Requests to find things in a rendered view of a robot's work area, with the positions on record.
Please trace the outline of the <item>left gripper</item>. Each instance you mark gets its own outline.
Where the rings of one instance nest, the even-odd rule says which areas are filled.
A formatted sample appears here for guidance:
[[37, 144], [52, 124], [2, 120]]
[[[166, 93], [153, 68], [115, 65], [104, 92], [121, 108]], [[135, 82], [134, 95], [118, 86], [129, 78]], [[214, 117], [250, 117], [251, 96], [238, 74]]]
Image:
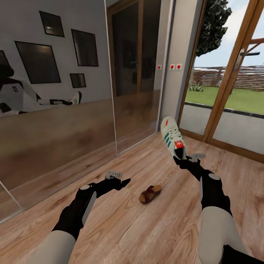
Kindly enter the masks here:
[[107, 193], [113, 189], [120, 190], [122, 187], [125, 187], [130, 181], [131, 181], [130, 178], [121, 181], [120, 179], [115, 177], [114, 179], [105, 179], [101, 182], [105, 185], [105, 189], [106, 189], [105, 193]]

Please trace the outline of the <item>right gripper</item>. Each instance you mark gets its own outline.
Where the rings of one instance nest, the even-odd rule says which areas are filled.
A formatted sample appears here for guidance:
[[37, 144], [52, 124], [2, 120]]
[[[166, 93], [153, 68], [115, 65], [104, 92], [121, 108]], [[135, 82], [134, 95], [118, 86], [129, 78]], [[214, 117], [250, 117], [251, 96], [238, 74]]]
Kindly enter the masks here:
[[173, 158], [174, 158], [176, 164], [180, 165], [181, 169], [188, 169], [192, 175], [193, 175], [193, 171], [196, 168], [201, 167], [200, 166], [201, 161], [199, 159], [198, 159], [198, 162], [192, 162], [192, 161], [189, 161], [189, 159], [190, 159], [189, 156], [186, 156], [186, 159], [177, 159], [175, 156]]

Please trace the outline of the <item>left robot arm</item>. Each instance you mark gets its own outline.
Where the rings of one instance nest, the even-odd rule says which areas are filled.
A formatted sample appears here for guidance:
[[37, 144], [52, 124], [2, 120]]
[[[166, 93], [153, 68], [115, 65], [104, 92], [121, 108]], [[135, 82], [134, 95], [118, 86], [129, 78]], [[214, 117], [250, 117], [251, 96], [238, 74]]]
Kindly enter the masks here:
[[105, 180], [83, 185], [70, 206], [63, 209], [59, 222], [28, 264], [68, 264], [73, 248], [84, 227], [96, 198], [125, 187], [131, 179], [121, 181], [123, 174], [107, 170]]

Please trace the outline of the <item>gym shoe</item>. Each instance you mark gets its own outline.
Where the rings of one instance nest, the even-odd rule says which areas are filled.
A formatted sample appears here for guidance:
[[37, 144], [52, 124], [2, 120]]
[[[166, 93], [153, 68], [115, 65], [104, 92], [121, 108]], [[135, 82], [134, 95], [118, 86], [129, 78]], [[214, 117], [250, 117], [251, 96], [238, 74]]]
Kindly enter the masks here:
[[186, 144], [173, 116], [168, 115], [163, 118], [161, 133], [171, 157], [175, 156], [179, 160], [185, 160]]

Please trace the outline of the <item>sandal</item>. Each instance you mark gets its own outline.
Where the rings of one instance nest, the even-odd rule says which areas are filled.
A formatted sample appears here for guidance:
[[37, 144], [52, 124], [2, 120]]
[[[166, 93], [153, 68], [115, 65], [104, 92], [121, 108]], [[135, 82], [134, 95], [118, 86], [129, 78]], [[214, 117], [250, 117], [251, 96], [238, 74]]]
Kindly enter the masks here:
[[155, 194], [159, 194], [162, 190], [161, 185], [150, 186], [146, 191], [143, 191], [139, 197], [139, 200], [143, 204], [149, 203]]

